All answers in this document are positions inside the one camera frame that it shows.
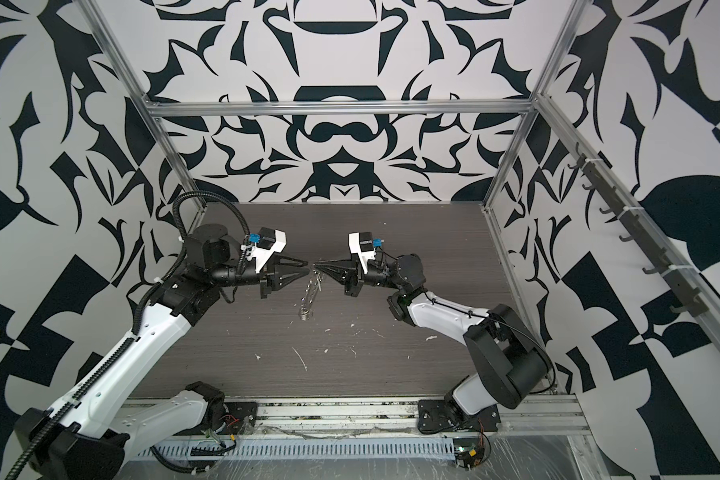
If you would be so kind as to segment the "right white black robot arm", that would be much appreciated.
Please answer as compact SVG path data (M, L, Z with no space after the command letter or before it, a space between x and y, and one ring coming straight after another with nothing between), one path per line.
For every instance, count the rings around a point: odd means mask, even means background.
M429 329L466 347L475 372L457 384L444 401L463 419L501 405L514 409L553 370L545 348L517 312L499 304L474 308L446 300L426 288L423 263L416 254L362 260L319 262L316 269L356 297L364 286L389 288L393 317L413 327Z

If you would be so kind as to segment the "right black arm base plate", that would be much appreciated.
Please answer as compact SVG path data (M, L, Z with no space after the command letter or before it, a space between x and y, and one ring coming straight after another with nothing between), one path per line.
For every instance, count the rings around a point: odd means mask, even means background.
M451 432L497 432L501 417L496 405L475 415L462 412L452 401L444 399L417 402L417 430L423 435Z

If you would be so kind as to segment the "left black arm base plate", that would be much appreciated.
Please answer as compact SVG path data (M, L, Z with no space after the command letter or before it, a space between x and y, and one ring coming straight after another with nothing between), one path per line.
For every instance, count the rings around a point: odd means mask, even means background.
M251 432L258 423L258 407L255 401L225 402L220 412L213 415L213 431L221 435Z

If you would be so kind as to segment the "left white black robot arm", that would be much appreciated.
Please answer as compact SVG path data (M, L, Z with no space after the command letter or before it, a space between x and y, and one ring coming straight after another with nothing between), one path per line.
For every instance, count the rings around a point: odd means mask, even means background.
M243 233L237 241L220 224L180 232L179 257L142 298L131 329L64 396L16 422L23 452L7 478L31 467L46 479L112 479L136 454L176 433L218 428L224 395L203 382L136 417L117 415L157 361L227 297L226 289L255 286L267 297L308 274L307 261L283 255L283 231Z

